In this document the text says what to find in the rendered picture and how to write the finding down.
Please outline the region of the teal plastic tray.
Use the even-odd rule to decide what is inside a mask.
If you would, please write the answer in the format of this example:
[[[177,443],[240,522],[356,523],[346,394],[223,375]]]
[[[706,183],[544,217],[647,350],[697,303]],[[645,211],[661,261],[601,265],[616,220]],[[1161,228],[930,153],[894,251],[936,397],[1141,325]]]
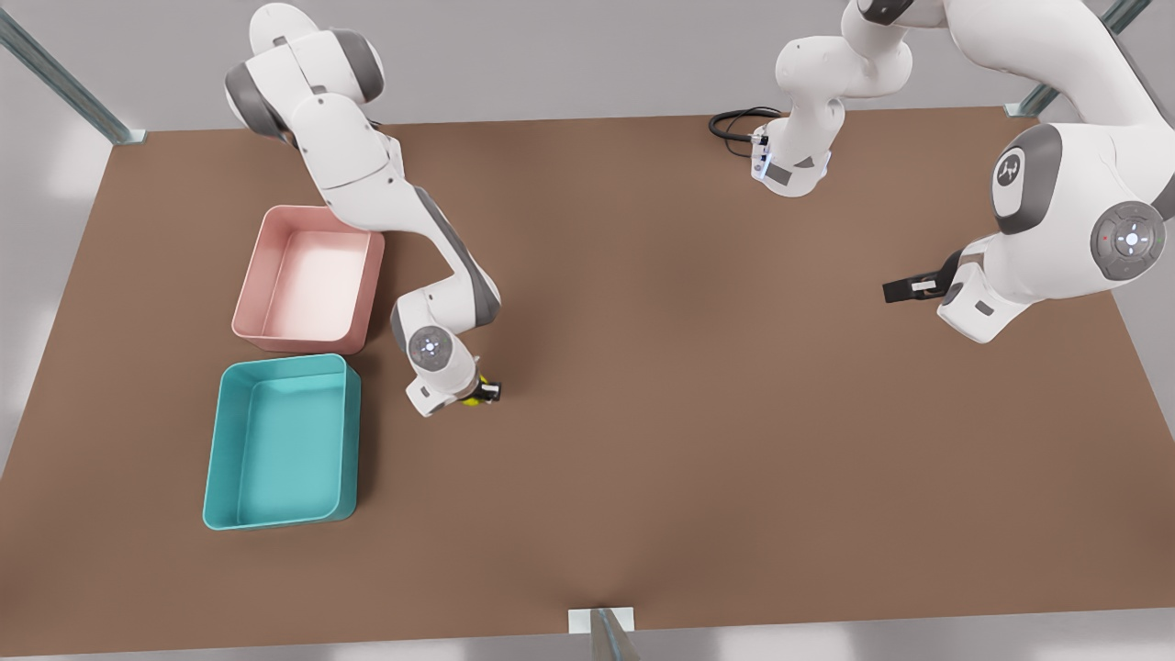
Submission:
[[[231,364],[219,379],[202,519],[213,531],[345,520],[362,384],[340,355]]]

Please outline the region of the pink plastic tray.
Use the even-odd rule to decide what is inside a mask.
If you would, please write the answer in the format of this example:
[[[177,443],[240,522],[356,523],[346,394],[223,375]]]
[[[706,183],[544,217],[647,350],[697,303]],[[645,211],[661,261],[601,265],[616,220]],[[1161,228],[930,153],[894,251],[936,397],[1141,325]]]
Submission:
[[[266,352],[356,355],[365,345],[385,256],[378,231],[328,207],[266,213],[231,313],[231,331]]]

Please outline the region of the silver frame post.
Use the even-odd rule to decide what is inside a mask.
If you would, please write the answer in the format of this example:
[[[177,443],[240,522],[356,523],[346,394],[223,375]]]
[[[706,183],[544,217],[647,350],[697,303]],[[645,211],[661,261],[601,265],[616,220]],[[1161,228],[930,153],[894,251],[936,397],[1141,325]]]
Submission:
[[[1082,0],[1013,0],[1012,59],[998,68],[1038,85],[1003,113],[1038,119],[1063,95],[1087,124],[1164,121],[1161,100],[1120,39],[1150,4],[1113,0],[1103,16],[1095,16]]]
[[[83,121],[107,139],[112,146],[140,146],[147,130],[130,129],[106,104],[85,88],[70,70],[51,55],[24,27],[0,7],[0,46],[8,50],[27,70],[40,79]]]
[[[629,634],[634,632],[633,607],[568,611],[569,634],[590,636],[590,661],[642,661]]]

